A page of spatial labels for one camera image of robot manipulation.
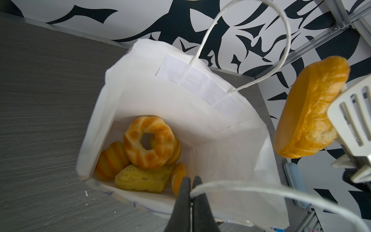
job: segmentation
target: metal frame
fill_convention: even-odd
[[[320,230],[322,230],[321,223],[319,222],[317,214],[314,211],[314,209],[311,209],[311,212],[309,212],[308,215],[303,219],[302,223],[300,223],[295,232],[303,232],[305,227],[310,228],[320,227]]]
[[[330,8],[331,13],[336,20],[336,24],[342,30],[346,30],[351,22],[342,0],[325,0],[325,3],[328,8]]]
[[[354,27],[357,31],[361,34],[361,36],[365,39],[368,45],[371,47],[371,26],[365,20],[364,17],[360,17],[357,21],[353,22]]]
[[[341,1],[341,0],[325,0],[325,2],[327,3],[328,1],[330,2],[338,2],[338,1]],[[338,16],[341,15],[342,13],[342,10],[340,10],[338,13],[336,13]],[[307,54],[308,52],[312,51],[313,49],[316,49],[318,48],[319,46],[321,46],[322,44],[326,43],[327,41],[331,40],[332,38],[334,38],[335,36],[339,35],[340,33],[342,33],[344,31],[344,29],[348,29],[349,26],[351,26],[352,24],[354,24],[354,22],[356,22],[357,20],[359,20],[360,18],[366,16],[366,15],[369,15],[371,14],[371,2],[365,4],[364,6],[362,6],[360,9],[358,9],[357,11],[353,12],[352,14],[350,14],[349,16],[347,15],[348,19],[344,20],[344,21],[340,21],[339,23],[342,25],[342,27],[340,27],[339,25],[335,25],[333,27],[330,27],[329,29],[327,29],[326,31],[322,32],[321,34],[317,35],[316,37],[314,37],[312,40],[308,41],[307,43],[305,43],[304,45],[302,45],[301,47],[299,47],[298,49],[296,49],[295,51],[291,52],[288,56],[287,56],[287,59],[286,59],[286,62],[283,64],[282,68],[285,67],[286,65],[294,62],[295,60],[299,59],[300,57],[302,57],[303,55]],[[272,65],[271,67],[267,68],[266,70],[264,70],[262,73],[258,74],[255,79],[258,79],[262,76],[264,76],[265,74],[267,74],[269,71],[271,71],[275,66],[277,66],[277,63],[275,63],[274,65]]]

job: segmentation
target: black and white patterned wall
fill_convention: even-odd
[[[106,39],[133,44],[138,38],[165,41],[193,55],[206,30],[230,0],[7,0],[7,12]],[[291,50],[335,24],[323,0],[274,0],[285,10],[292,31]],[[370,0],[343,0],[352,13]],[[208,65],[256,76],[277,62],[285,48],[286,31],[277,13],[259,1],[242,1],[231,7],[211,32],[200,58]],[[348,85],[371,73],[371,48],[354,29],[282,68],[259,83],[274,126],[300,71],[332,55],[348,59]],[[330,164],[343,151],[333,143],[311,157],[292,160],[302,171],[309,193],[330,199],[362,216],[371,227],[370,199],[342,180],[344,169]],[[338,215],[316,210],[326,232],[351,231]]]

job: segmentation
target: white paper bag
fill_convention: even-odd
[[[245,180],[280,185],[266,125],[238,92],[231,94],[240,106],[234,115],[218,110],[187,88],[156,76],[165,58],[172,55],[186,63],[193,56],[159,41],[140,39],[131,51],[106,72],[106,84],[97,100],[77,163],[80,178],[96,189],[114,194],[142,210],[169,217],[175,203],[171,189],[162,194],[120,190],[113,182],[100,182],[93,171],[102,149],[123,141],[137,117],[161,117],[179,138],[191,179],[202,181]],[[200,60],[194,67],[207,73],[218,88],[233,87]],[[215,218],[251,225],[285,228],[288,214],[284,199],[259,193],[208,194]]]

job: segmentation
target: blue object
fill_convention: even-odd
[[[277,232],[285,232],[285,230],[283,229],[276,229],[276,228],[273,228],[274,231],[277,231]]]
[[[285,171],[287,181],[289,182],[289,186],[297,191],[306,193],[303,178],[297,164],[293,162],[285,163],[283,165],[283,169]],[[294,202],[296,205],[304,209],[309,206],[308,202],[298,200],[294,200]]]

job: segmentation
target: pastry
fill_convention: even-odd
[[[141,139],[143,134],[152,133],[156,146],[146,150]],[[124,148],[127,158],[142,169],[158,169],[173,154],[175,137],[170,127],[159,117],[142,116],[134,120],[124,135]]]
[[[273,141],[274,151],[286,158],[310,156],[337,137],[326,115],[348,80],[345,58],[330,56],[301,71],[287,97]]]
[[[187,172],[184,163],[178,163],[171,174],[171,188],[175,196],[178,196],[180,184],[185,176],[187,176]]]
[[[130,161],[125,156],[124,144],[114,142],[107,150],[101,152],[94,172],[100,180],[113,180],[129,164]]]
[[[159,169],[141,169],[131,164],[115,177],[119,189],[160,193],[165,189],[175,164]]]
[[[152,135],[151,138],[150,138],[150,143],[151,143],[151,149],[154,149],[156,147],[156,138],[155,138],[155,135]],[[179,143],[179,140],[177,137],[175,137],[175,140],[174,140],[174,149],[173,149],[173,154],[171,155],[171,157],[166,161],[165,164],[172,164],[172,163],[175,163],[176,161],[178,161],[180,155],[182,154],[182,147]]]

